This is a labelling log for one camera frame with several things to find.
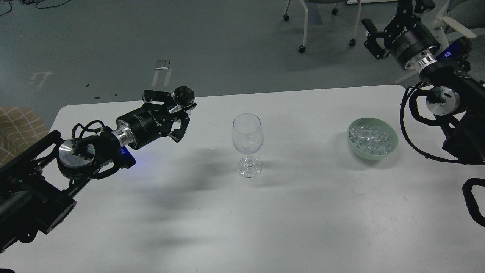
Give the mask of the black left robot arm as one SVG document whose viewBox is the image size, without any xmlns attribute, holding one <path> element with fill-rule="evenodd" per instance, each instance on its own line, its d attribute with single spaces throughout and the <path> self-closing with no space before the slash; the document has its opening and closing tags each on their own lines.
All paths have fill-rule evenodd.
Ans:
<svg viewBox="0 0 485 273">
<path fill-rule="evenodd" d="M 74 209 L 75 196 L 92 180 L 101 180 L 136 160 L 159 138 L 180 142 L 196 107 L 186 86 L 172 92 L 145 90 L 142 105 L 116 118 L 115 128 L 101 120 L 73 126 L 70 137 L 52 131 L 1 167 L 1 252 L 49 234 Z"/>
</svg>

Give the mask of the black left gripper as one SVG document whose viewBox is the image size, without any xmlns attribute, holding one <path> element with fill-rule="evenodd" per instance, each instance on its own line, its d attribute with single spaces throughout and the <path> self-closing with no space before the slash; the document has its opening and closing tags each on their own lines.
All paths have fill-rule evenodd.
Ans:
<svg viewBox="0 0 485 273">
<path fill-rule="evenodd" d="M 127 137 L 122 140 L 122 145 L 139 150 L 164 137 L 170 137 L 174 142 L 179 143 L 186 133 L 189 116 L 197 103 L 182 107 L 175 104 L 170 92 L 156 90 L 144 90 L 142 101 L 140 108 L 116 119 L 118 129 L 127 133 Z"/>
</svg>

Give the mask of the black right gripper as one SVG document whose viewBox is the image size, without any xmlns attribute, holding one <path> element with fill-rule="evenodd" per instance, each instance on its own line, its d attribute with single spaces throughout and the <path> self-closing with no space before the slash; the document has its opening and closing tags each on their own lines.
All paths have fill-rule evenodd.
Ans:
<svg viewBox="0 0 485 273">
<path fill-rule="evenodd" d="M 433 0 L 399 0 L 398 14 L 388 23 L 384 32 L 378 31 L 370 19 L 362 19 L 367 31 L 364 47 L 376 60 L 383 60 L 389 53 L 403 70 L 408 70 L 412 58 L 429 51 L 437 53 L 441 45 L 414 14 L 423 14 L 435 9 Z M 383 48 L 377 39 L 383 39 Z"/>
</svg>

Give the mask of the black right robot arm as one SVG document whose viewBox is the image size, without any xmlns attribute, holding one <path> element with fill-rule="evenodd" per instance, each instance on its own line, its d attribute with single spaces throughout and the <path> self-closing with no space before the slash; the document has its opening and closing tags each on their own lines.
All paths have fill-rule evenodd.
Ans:
<svg viewBox="0 0 485 273">
<path fill-rule="evenodd" d="M 421 22 L 419 14 L 435 8 L 432 0 L 399 0 L 396 14 L 378 31 L 370 19 L 362 19 L 367 31 L 364 42 L 378 60 L 392 55 L 403 70 L 414 70 L 420 82 L 408 87 L 399 109 L 405 141 L 425 158 L 462 165 L 484 165 L 484 86 L 459 66 L 459 57 L 469 50 L 473 33 L 464 32 L 440 51 L 441 44 Z M 412 117 L 427 126 L 439 127 L 445 135 L 442 149 L 454 159 L 429 154 L 413 144 L 405 128 L 408 106 Z"/>
</svg>

